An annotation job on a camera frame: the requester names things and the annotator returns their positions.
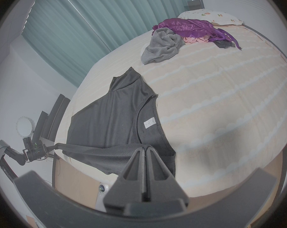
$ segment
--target pillow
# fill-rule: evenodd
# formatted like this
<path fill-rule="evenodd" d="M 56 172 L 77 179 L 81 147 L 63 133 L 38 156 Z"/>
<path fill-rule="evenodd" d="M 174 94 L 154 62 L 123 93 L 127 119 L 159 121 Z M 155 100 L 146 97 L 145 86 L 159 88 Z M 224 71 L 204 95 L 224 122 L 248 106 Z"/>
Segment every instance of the pillow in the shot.
<path fill-rule="evenodd" d="M 185 11 L 181 13 L 178 18 L 206 20 L 213 25 L 241 25 L 243 23 L 243 21 L 228 13 L 216 12 L 208 9 Z"/>

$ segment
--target curtain fold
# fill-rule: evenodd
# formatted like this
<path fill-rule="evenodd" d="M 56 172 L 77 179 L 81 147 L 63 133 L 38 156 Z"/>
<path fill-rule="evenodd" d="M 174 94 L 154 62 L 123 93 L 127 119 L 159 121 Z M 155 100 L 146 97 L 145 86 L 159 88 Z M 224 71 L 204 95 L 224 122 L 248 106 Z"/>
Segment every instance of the curtain fold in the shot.
<path fill-rule="evenodd" d="M 36 0 L 23 37 L 57 72 L 79 86 L 117 47 L 184 12 L 189 0 Z"/>

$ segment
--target bed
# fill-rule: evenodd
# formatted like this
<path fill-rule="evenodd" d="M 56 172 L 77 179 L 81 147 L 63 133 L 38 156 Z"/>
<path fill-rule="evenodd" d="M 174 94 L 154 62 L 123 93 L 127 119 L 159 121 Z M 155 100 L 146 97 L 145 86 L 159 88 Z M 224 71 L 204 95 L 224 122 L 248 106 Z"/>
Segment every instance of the bed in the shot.
<path fill-rule="evenodd" d="M 287 59 L 242 25 L 221 28 L 243 49 L 186 44 L 169 60 L 143 65 L 149 31 L 102 58 L 73 96 L 55 143 L 66 143 L 71 117 L 105 95 L 113 77 L 133 67 L 159 94 L 161 126 L 176 151 L 176 180 L 189 197 L 230 188 L 265 167 L 287 143 Z M 56 154 L 104 184 L 117 178 L 61 150 Z"/>

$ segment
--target purple garment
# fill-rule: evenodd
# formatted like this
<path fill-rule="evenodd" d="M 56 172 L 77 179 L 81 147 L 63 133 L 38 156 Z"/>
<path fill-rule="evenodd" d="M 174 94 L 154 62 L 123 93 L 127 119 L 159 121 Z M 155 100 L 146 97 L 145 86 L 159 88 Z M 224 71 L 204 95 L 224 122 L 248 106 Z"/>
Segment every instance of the purple garment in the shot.
<path fill-rule="evenodd" d="M 153 30 L 164 27 L 171 29 L 173 32 L 182 37 L 200 38 L 208 35 L 210 36 L 209 39 L 210 42 L 216 40 L 233 41 L 237 46 L 237 48 L 239 48 L 240 50 L 242 49 L 239 46 L 237 40 L 233 36 L 231 36 L 228 32 L 224 31 L 223 29 L 214 28 L 213 25 L 206 20 L 171 18 L 164 20 L 158 25 L 154 25 Z"/>

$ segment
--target striped bed sheet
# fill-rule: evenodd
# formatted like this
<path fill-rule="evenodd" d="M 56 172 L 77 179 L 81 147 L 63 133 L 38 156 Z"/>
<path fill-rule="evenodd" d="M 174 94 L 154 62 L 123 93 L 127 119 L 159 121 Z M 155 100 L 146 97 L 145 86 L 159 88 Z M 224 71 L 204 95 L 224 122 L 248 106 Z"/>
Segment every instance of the striped bed sheet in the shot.
<path fill-rule="evenodd" d="M 269 41 L 238 25 L 221 26 L 243 48 L 186 44 L 173 58 L 143 65 L 151 31 L 97 62 L 73 96 L 58 129 L 66 143 L 71 117 L 105 95 L 129 67 L 159 94 L 157 112 L 176 151 L 176 180 L 189 197 L 208 195 L 265 167 L 287 143 L 287 59 Z M 117 175 L 56 153 L 79 171 L 113 184 Z"/>

